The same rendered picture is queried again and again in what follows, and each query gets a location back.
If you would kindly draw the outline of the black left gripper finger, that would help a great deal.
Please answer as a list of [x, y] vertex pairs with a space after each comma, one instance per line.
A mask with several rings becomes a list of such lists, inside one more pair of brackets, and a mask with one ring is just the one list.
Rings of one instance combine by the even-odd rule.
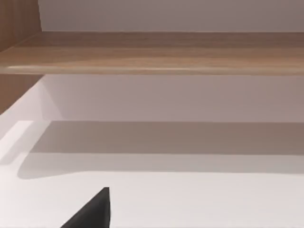
[[102, 188], [60, 228], [110, 228], [110, 188]]

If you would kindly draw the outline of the wooden open shelf unit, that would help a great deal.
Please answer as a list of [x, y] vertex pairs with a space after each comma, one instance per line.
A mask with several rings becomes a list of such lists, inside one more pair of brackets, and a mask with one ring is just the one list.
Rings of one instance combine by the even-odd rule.
[[303, 73], [304, 0], [0, 0], [0, 115], [46, 74]]

